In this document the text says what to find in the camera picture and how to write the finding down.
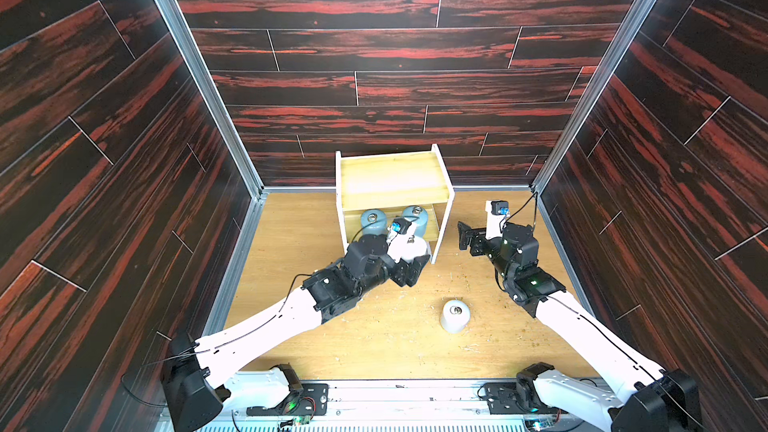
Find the white tea canister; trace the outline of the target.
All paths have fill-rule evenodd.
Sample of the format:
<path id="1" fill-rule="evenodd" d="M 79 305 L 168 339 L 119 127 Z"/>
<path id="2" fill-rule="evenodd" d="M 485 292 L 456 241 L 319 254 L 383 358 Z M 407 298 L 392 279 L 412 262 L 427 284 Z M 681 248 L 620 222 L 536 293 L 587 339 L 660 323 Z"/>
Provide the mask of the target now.
<path id="1" fill-rule="evenodd" d="M 429 244 L 416 235 L 407 236 L 400 247 L 401 259 L 411 263 L 414 259 L 422 256 L 430 256 Z"/>
<path id="2" fill-rule="evenodd" d="M 448 333 L 458 334 L 462 332 L 471 319 L 470 308 L 461 300 L 447 301 L 441 312 L 441 327 Z"/>

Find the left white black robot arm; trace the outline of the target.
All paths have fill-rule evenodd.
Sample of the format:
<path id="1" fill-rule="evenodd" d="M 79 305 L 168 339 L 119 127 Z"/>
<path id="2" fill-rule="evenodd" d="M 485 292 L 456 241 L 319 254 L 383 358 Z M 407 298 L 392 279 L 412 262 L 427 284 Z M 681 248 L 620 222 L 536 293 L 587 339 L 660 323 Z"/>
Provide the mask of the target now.
<path id="1" fill-rule="evenodd" d="M 412 287 L 430 262 L 429 244 L 415 235 L 365 235 L 344 257 L 306 278 L 269 308 L 212 335 L 174 337 L 161 384 L 177 431 L 211 422 L 235 394 L 227 384 L 267 351 L 355 308 L 373 288 L 393 281 Z"/>

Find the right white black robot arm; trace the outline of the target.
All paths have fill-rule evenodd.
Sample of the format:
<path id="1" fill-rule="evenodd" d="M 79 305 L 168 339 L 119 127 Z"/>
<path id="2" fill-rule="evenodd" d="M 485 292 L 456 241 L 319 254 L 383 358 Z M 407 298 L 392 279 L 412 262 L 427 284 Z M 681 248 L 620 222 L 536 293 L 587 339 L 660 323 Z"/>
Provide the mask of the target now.
<path id="1" fill-rule="evenodd" d="M 459 223 L 458 232 L 460 249 L 487 257 L 512 301 L 565 340 L 606 384 L 599 388 L 538 362 L 515 378 L 520 409 L 562 410 L 601 431 L 703 430 L 695 380 L 645 357 L 581 306 L 539 266 L 532 227 L 500 221 L 489 231 Z"/>

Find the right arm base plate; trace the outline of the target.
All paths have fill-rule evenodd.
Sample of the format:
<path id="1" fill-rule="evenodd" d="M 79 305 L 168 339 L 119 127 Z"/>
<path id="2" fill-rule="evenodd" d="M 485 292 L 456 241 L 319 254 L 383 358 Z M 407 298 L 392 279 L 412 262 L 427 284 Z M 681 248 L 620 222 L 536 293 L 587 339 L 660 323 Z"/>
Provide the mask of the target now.
<path id="1" fill-rule="evenodd" d="M 520 415 L 539 412 L 539 408 L 520 397 L 515 381 L 486 382 L 479 387 L 476 394 L 486 403 L 491 415 Z"/>

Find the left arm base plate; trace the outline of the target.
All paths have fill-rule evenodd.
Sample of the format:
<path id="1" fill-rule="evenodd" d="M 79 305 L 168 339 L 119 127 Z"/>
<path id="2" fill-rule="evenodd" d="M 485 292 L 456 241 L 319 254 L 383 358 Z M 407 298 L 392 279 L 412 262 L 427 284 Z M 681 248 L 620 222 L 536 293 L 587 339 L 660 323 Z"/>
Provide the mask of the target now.
<path id="1" fill-rule="evenodd" d="M 325 416 L 328 406 L 329 385 L 319 382 L 303 382 L 302 388 L 290 392 L 277 406 L 264 408 L 252 406 L 246 409 L 248 417 L 260 416 Z"/>

